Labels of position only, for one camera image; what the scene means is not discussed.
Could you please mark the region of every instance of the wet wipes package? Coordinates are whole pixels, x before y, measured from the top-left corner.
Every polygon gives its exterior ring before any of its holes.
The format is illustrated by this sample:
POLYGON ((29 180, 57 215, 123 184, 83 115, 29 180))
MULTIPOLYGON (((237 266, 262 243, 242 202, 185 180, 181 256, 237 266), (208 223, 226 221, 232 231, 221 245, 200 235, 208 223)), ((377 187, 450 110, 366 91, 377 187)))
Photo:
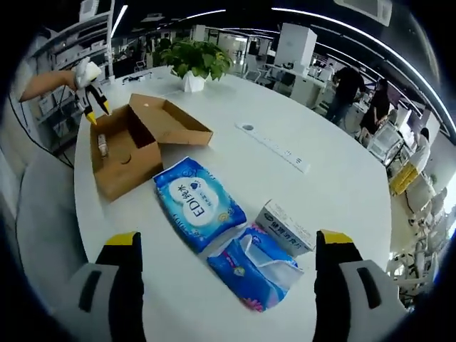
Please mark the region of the wet wipes package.
POLYGON ((255 224, 223 244, 207 262, 246 306, 260 312, 284 299, 303 274, 296 261, 255 224))
POLYGON ((247 220, 219 181, 189 157, 153 179, 176 227, 196 252, 225 230, 247 220))

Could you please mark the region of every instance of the blue wet wipes package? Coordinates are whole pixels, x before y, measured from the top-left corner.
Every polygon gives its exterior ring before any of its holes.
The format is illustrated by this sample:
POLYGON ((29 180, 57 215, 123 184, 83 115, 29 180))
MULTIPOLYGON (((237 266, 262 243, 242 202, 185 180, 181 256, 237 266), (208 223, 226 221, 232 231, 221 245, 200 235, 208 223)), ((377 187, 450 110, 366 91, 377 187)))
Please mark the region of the blue wet wipes package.
POLYGON ((260 312, 284 299, 303 274, 296 261, 255 224, 224 243, 207 262, 246 306, 260 312))
POLYGON ((219 181, 189 157, 153 179, 175 226, 196 252, 222 232, 247 220, 219 181))

